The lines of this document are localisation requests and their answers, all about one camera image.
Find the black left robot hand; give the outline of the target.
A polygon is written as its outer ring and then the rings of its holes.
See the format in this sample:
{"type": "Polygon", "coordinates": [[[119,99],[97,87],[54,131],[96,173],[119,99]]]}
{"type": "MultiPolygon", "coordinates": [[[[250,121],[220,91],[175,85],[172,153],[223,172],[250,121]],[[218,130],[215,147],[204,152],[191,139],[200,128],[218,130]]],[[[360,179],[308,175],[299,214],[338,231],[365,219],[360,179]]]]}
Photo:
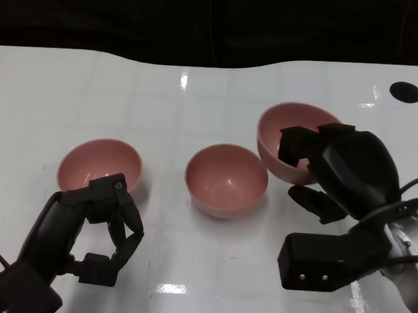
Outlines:
{"type": "Polygon", "coordinates": [[[91,180],[88,186],[58,191],[47,201],[19,253],[47,283],[70,273],[80,283],[115,286],[118,273],[144,236],[144,227],[125,175],[91,180]],[[111,257],[88,253],[82,261],[71,254],[84,222],[105,223],[115,246],[111,257]]]}

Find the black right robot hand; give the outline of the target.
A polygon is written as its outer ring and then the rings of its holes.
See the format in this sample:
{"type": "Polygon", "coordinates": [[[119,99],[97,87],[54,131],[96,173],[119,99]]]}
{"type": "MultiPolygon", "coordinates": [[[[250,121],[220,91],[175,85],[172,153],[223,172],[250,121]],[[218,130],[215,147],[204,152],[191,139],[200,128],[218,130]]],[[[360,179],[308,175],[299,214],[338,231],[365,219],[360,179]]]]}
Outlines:
{"type": "Polygon", "coordinates": [[[351,216],[359,221],[401,200],[398,171],[382,141],[353,125],[325,124],[316,131],[302,126],[281,130],[279,159],[296,166],[307,159],[309,175],[321,186],[292,186],[294,202],[322,224],[351,216]]]}

